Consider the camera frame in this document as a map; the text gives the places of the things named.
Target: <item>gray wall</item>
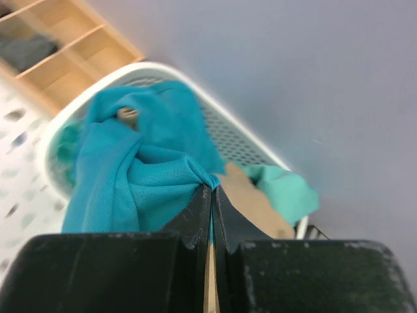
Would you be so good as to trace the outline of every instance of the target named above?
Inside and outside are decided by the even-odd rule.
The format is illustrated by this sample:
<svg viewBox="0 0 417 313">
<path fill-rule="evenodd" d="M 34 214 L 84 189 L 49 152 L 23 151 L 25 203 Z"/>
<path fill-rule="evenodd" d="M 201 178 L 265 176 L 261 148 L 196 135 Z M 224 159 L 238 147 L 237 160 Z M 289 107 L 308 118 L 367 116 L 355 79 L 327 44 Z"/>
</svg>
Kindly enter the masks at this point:
<svg viewBox="0 0 417 313">
<path fill-rule="evenodd" d="M 417 290 L 417 1 L 89 2 L 306 177 L 318 227 L 386 243 Z"/>
</svg>

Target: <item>teal cloth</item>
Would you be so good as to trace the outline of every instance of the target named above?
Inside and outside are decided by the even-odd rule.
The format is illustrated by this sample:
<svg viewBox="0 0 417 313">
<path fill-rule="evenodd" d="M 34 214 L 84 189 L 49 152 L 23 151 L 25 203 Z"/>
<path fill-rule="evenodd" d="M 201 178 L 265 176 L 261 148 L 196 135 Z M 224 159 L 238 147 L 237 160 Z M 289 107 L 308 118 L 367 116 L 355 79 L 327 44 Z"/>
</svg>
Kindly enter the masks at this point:
<svg viewBox="0 0 417 313">
<path fill-rule="evenodd" d="M 243 170 L 291 225 L 319 208 L 319 195 L 296 173 L 273 165 L 249 165 Z"/>
<path fill-rule="evenodd" d="M 132 130 L 117 111 L 139 110 Z M 224 163 L 193 93 L 180 82 L 99 92 L 75 157 L 76 185 L 63 232 L 155 231 L 186 207 Z"/>
<path fill-rule="evenodd" d="M 52 147 L 54 158 L 51 159 L 52 171 L 60 179 L 61 187 L 72 192 L 75 185 L 74 151 L 77 149 L 81 136 L 81 121 L 70 121 L 58 134 L 57 144 Z"/>
</svg>

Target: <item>black object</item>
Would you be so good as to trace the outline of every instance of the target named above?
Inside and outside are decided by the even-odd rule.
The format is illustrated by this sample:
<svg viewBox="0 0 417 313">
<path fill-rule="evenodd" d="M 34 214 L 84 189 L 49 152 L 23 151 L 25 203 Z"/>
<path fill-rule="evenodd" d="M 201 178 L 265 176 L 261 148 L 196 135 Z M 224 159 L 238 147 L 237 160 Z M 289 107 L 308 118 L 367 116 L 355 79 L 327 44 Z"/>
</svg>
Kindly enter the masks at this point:
<svg viewBox="0 0 417 313">
<path fill-rule="evenodd" d="M 202 312 L 210 193 L 200 186 L 160 232 L 35 237 L 10 269 L 0 312 Z"/>
<path fill-rule="evenodd" d="M 221 187 L 200 186 L 156 233 L 34 238 L 5 280 L 0 313 L 203 312 L 210 221 L 221 313 L 416 311 L 385 246 L 272 240 Z"/>
</svg>

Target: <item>mint green cloth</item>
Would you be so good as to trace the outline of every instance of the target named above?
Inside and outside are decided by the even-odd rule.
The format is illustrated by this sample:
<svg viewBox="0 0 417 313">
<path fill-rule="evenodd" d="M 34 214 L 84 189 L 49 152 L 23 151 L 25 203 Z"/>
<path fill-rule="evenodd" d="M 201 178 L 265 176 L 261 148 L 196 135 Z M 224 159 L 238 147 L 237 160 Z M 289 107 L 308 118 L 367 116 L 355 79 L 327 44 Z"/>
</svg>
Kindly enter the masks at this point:
<svg viewBox="0 0 417 313">
<path fill-rule="evenodd" d="M 249 165 L 243 170 L 291 225 L 319 208 L 319 195 L 296 173 L 275 165 Z"/>
</svg>

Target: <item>folded gray clothing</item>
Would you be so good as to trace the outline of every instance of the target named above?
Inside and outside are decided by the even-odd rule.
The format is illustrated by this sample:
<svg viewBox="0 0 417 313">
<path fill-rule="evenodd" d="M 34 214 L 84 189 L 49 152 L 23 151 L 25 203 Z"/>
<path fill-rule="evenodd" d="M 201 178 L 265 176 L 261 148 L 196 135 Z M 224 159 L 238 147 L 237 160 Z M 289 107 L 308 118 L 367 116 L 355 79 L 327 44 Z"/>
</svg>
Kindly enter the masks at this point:
<svg viewBox="0 0 417 313">
<path fill-rule="evenodd" d="M 12 10 L 7 5 L 5 5 L 2 1 L 0 1 L 0 18 L 6 15 L 9 15 L 10 13 L 12 13 Z"/>
<path fill-rule="evenodd" d="M 58 45 L 43 35 L 31 39 L 0 38 L 0 57 L 23 72 L 58 51 Z"/>
</svg>

